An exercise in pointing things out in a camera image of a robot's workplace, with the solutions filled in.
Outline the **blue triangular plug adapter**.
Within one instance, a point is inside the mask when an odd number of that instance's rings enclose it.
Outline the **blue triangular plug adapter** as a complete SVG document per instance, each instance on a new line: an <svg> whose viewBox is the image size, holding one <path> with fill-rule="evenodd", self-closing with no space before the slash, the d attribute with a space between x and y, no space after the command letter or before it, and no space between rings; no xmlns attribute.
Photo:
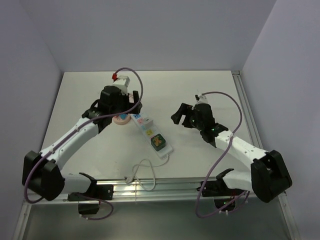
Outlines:
<svg viewBox="0 0 320 240"><path fill-rule="evenodd" d="M121 115L119 115L119 118L120 118L121 120L126 120L127 117L128 117L127 114L121 114Z"/></svg>

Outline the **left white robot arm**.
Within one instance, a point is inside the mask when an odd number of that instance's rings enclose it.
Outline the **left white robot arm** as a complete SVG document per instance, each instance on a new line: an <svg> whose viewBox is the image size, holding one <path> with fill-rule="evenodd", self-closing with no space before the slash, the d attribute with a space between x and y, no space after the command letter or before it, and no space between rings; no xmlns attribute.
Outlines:
<svg viewBox="0 0 320 240"><path fill-rule="evenodd" d="M52 201L61 193L68 193L86 200L97 200L97 179L83 172L62 175L61 170L85 143L112 123L113 117L139 114L143 93L136 90L128 93L128 87L118 83L105 86L99 99L84 111L64 136L40 152L28 152L22 171L24 199L35 204L43 199Z"/></svg>

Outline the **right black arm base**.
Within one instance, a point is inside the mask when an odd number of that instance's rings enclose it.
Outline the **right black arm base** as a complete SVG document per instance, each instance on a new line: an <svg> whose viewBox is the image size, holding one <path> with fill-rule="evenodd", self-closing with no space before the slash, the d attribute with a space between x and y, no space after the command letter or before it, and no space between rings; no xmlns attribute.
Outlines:
<svg viewBox="0 0 320 240"><path fill-rule="evenodd" d="M241 189L228 188L220 180L209 180L205 183L201 196L203 198L213 197L215 207L219 209L244 192Z"/></svg>

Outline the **dark green cube plug adapter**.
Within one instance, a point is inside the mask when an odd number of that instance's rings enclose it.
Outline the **dark green cube plug adapter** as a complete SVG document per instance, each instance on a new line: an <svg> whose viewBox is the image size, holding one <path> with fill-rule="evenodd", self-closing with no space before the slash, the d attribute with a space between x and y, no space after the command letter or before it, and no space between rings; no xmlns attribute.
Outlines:
<svg viewBox="0 0 320 240"><path fill-rule="evenodd" d="M158 133L150 139L150 144L156 152L159 152L166 146L166 140L160 133Z"/></svg>

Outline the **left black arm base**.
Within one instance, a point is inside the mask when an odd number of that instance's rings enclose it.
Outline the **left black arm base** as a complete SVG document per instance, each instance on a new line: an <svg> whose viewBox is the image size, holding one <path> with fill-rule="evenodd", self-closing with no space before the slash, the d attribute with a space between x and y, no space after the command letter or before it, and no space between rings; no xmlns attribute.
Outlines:
<svg viewBox="0 0 320 240"><path fill-rule="evenodd" d="M93 190L85 193L70 193L67 196L68 202L78 202L78 213L82 218L98 221L103 220L112 215L114 206L109 200L112 200L114 193L113 184L98 184L93 187ZM100 210L102 204L110 207L110 211L105 216L93 217Z"/></svg>

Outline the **white plug adapter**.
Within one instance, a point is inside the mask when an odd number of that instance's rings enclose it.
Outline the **white plug adapter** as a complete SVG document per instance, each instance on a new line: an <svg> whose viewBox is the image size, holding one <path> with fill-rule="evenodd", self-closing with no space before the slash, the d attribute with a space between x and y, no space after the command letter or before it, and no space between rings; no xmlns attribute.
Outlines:
<svg viewBox="0 0 320 240"><path fill-rule="evenodd" d="M146 128L150 128L152 125L153 125L154 121L152 118L144 118L143 119L143 125L146 127Z"/></svg>

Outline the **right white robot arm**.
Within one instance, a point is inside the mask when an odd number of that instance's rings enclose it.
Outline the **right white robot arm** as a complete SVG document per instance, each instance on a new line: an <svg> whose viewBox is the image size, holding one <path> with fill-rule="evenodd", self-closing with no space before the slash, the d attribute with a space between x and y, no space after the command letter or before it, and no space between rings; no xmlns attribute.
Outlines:
<svg viewBox="0 0 320 240"><path fill-rule="evenodd" d="M227 127L215 121L207 103L195 106L183 103L178 114L185 116L182 122L185 128L197 129L206 143L226 151L247 167L246 171L228 168L219 173L214 181L204 185L204 191L209 196L227 195L232 190L239 193L250 191L268 203L293 185L278 151L257 148L234 136Z"/></svg>

